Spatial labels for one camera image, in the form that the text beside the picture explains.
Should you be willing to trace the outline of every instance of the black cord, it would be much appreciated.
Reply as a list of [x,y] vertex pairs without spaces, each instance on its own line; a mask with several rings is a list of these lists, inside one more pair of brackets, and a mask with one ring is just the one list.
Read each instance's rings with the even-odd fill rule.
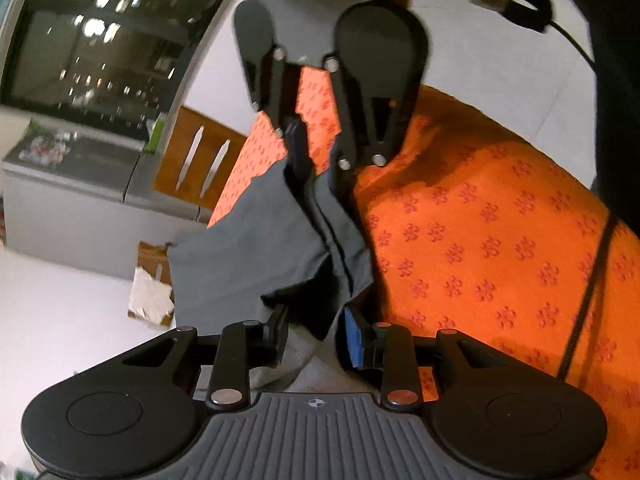
[[584,58],[584,60],[589,64],[591,70],[596,72],[596,64],[593,62],[593,59],[589,57],[589,54],[584,51],[580,44],[575,41],[574,38],[572,38],[571,35],[566,30],[564,30],[564,28],[560,27],[560,25],[558,25],[553,20],[549,23],[549,25],[557,30],[560,34],[562,34],[567,39],[567,41],[574,46],[574,49],[577,50],[578,53],[580,53],[580,55]]
[[561,381],[565,381],[569,373],[571,361],[573,360],[575,354],[575,348],[578,345],[578,340],[580,339],[580,334],[582,333],[582,327],[584,326],[584,320],[586,319],[587,313],[589,312],[589,307],[591,306],[591,300],[593,299],[593,291],[595,290],[596,283],[598,282],[598,279],[602,275],[604,270],[606,270],[607,268],[609,247],[611,245],[613,230],[615,229],[617,222],[618,218],[613,213],[609,213],[607,224],[604,226],[602,236],[600,237],[598,252],[596,253],[596,259],[593,263],[593,269],[591,269],[589,281],[587,282],[587,288],[584,289],[584,295],[582,297],[582,303],[580,304],[580,310],[578,311],[578,315],[575,317],[574,328],[572,329],[571,335],[569,336],[569,339],[566,343],[564,355],[562,356],[562,362],[560,363],[560,367],[558,368],[558,374],[556,375],[556,378],[560,379]]

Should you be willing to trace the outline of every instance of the orange fabric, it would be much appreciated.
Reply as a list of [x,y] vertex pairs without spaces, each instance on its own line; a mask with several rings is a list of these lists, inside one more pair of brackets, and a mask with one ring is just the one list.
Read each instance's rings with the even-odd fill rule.
[[[328,78],[305,70],[298,109],[317,171],[339,125]],[[285,154],[261,116],[212,222]],[[402,152],[354,190],[374,243],[385,318],[432,336],[459,328],[554,374],[584,292],[606,208],[478,110],[423,87]],[[598,479],[640,478],[640,240],[620,224],[569,381],[603,407]],[[422,371],[427,399],[433,379]]]

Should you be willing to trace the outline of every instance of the window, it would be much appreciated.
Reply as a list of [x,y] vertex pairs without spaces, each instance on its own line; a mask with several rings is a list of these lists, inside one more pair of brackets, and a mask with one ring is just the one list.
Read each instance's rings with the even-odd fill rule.
[[221,1],[27,0],[2,102],[146,140]]

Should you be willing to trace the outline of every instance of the crosshair logo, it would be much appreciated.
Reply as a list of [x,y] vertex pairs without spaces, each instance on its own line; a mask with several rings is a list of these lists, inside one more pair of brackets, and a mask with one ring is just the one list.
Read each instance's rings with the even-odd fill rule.
[[328,404],[328,403],[316,397],[315,399],[311,399],[307,404],[317,410],[318,408],[322,408],[325,404]]

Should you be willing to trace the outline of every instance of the gray cloth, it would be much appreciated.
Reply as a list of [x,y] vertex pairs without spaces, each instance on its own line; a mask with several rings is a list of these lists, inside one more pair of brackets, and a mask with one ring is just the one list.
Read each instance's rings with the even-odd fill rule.
[[369,250],[332,195],[329,172],[306,183],[299,203],[286,167],[273,164],[223,219],[170,248],[177,323],[221,333],[230,323],[265,321],[265,301],[284,298],[299,323],[289,327],[282,364],[252,370],[252,388],[370,390],[335,351],[339,314],[372,284]]

